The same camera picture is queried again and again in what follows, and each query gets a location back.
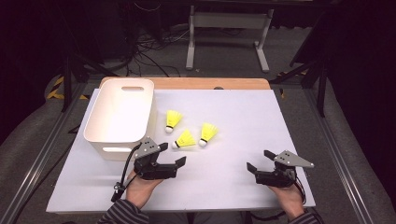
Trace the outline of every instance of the white tabletop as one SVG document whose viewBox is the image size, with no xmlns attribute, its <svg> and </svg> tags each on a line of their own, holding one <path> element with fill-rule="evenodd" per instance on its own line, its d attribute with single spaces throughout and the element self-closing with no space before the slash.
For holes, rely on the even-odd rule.
<svg viewBox="0 0 396 224">
<path fill-rule="evenodd" d="M 77 139 L 72 146 L 49 200 L 47 212 L 105 212 L 111 205 L 113 187 L 120 181 L 124 162 L 105 161 L 83 137 L 89 112 L 99 90 L 95 90 Z M 263 156 L 268 149 L 296 153 L 273 91 L 156 90 L 157 128 L 154 141 L 168 142 L 159 163 L 174 163 L 186 156 L 186 165 L 176 178 L 161 183 L 144 211 L 256 210 L 279 207 L 276 196 L 255 182 L 247 162 L 271 172 L 274 162 Z M 174 109 L 183 119 L 171 134 L 164 131 L 166 111 Z M 172 149 L 171 143 L 189 129 L 200 138 L 204 122 L 219 127 L 205 148 L 198 145 Z M 305 206 L 315 206 L 302 168 L 297 174 L 306 193 Z"/>
</svg>

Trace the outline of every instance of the yellow shuttlecock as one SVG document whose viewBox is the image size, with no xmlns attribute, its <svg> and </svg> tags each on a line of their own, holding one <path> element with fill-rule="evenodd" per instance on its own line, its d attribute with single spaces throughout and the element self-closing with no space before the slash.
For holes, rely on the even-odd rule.
<svg viewBox="0 0 396 224">
<path fill-rule="evenodd" d="M 205 147 L 207 142 L 218 133 L 219 129 L 213 124 L 204 123 L 202 126 L 201 139 L 198 142 L 200 147 Z"/>
<path fill-rule="evenodd" d="M 171 133 L 183 116 L 175 110 L 168 110 L 166 112 L 166 127 L 165 131 Z"/>
<path fill-rule="evenodd" d="M 195 145 L 195 140 L 190 131 L 186 129 L 181 136 L 172 144 L 172 148 L 180 148 Z"/>
</svg>

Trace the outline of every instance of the striped sleeve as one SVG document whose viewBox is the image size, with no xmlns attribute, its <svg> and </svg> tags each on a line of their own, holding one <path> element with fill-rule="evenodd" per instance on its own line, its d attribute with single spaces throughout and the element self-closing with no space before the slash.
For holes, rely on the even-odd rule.
<svg viewBox="0 0 396 224">
<path fill-rule="evenodd" d="M 320 222 L 312 213 L 304 213 L 295 218 L 289 224 L 319 224 Z"/>
<path fill-rule="evenodd" d="M 149 217 L 127 200 L 117 200 L 97 224 L 148 224 Z"/>
</svg>

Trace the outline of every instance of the hand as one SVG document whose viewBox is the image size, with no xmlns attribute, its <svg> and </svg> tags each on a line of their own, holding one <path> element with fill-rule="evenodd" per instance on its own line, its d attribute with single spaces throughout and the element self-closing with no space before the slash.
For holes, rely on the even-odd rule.
<svg viewBox="0 0 396 224">
<path fill-rule="evenodd" d="M 303 198 L 301 192 L 295 185 L 291 185 L 288 188 L 277 188 L 271 186 L 268 186 L 268 188 L 275 193 L 280 206 L 286 212 L 289 221 L 294 220 L 304 213 Z"/>
<path fill-rule="evenodd" d="M 128 179 L 133 178 L 135 175 L 134 171 L 132 171 L 128 175 Z M 163 179 L 145 180 L 137 175 L 126 189 L 126 200 L 141 209 L 149 200 L 152 191 L 154 191 L 155 187 L 161 184 L 161 182 L 163 182 Z"/>
</svg>

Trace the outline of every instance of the metal stand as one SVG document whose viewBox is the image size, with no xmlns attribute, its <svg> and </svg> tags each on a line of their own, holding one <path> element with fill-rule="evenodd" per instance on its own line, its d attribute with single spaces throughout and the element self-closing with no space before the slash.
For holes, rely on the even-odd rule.
<svg viewBox="0 0 396 224">
<path fill-rule="evenodd" d="M 305 77 L 301 81 L 301 85 L 303 89 L 310 89 L 314 85 L 314 83 L 318 80 L 319 78 L 319 85 L 318 85 L 318 100 L 317 100 L 317 108 L 319 114 L 324 118 L 324 111 L 323 111 L 323 106 L 324 106 L 324 95 L 326 92 L 326 80 L 327 80 L 327 75 L 328 75 L 328 68 L 327 68 L 327 62 L 324 60 L 317 60 L 313 61 L 310 63 L 305 63 L 290 72 L 288 72 L 286 75 L 282 77 L 277 77 L 272 80 L 268 80 L 270 84 L 280 84 L 283 81 L 294 77 L 306 69 L 309 69 L 308 72 L 306 73 Z"/>
<path fill-rule="evenodd" d="M 267 60 L 265 59 L 262 47 L 265 37 L 270 27 L 274 10 L 268 10 L 267 14 L 242 14 L 242 13 L 211 13 L 211 12 L 195 12 L 194 6 L 190 10 L 190 43 L 187 52 L 186 69 L 192 70 L 194 64 L 195 27 L 219 27 L 219 28 L 242 28 L 242 29 L 261 29 L 262 36 L 260 41 L 254 43 L 259 57 L 260 66 L 264 73 L 269 72 Z"/>
</svg>

